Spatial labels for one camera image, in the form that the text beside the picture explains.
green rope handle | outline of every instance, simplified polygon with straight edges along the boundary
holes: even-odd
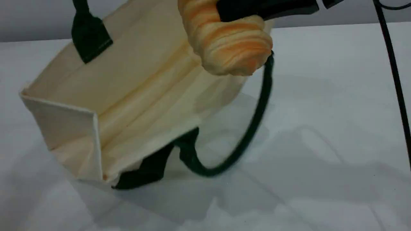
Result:
[[[76,15],[73,20],[72,39],[84,63],[91,62],[113,44],[103,21],[94,17],[87,0],[73,0]]]
[[[188,132],[174,142],[174,144],[180,148],[180,160],[183,161],[187,168],[193,173],[203,177],[215,177],[227,171],[242,157],[262,122],[264,112],[270,100],[273,69],[274,53],[271,52],[271,55],[265,63],[260,98],[250,125],[234,151],[221,164],[214,168],[207,168],[201,164],[194,146],[195,140],[199,135],[198,128]]]

gray wall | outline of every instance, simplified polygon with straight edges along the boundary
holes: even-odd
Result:
[[[381,1],[387,5],[403,5],[410,0]],[[106,16],[124,2],[126,0],[89,0],[93,14],[99,17]],[[377,22],[372,0],[345,0],[329,10],[325,10],[322,1],[318,2],[321,10],[316,14],[279,18],[275,26]],[[1,0],[0,42],[70,38],[73,16],[71,0]],[[386,17],[389,22],[411,21],[411,9],[386,11]]]

bread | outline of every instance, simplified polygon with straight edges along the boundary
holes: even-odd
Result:
[[[218,0],[178,0],[178,10],[194,52],[213,75],[251,76],[271,54],[272,39],[255,15],[221,22]]]

white table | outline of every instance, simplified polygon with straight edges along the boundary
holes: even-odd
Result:
[[[389,28],[411,110],[411,23]],[[272,35],[271,105],[235,169],[122,193],[72,180],[18,97],[69,41],[0,43],[0,229],[410,230],[411,173],[379,25]],[[210,152],[227,153],[238,140],[260,76],[215,117],[229,132],[210,140]]]

paper bag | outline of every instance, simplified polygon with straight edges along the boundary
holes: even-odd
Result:
[[[76,17],[86,13],[77,9]],[[98,27],[107,34],[97,38],[108,40],[96,48],[101,51],[90,58],[80,49],[95,43],[68,44],[20,96],[48,149],[70,173],[117,185],[120,175],[126,179],[124,173],[135,173],[154,153],[170,152],[170,142],[195,132],[236,97],[247,78],[203,68],[176,0],[131,0],[103,22]],[[149,178],[141,185],[161,176]]]

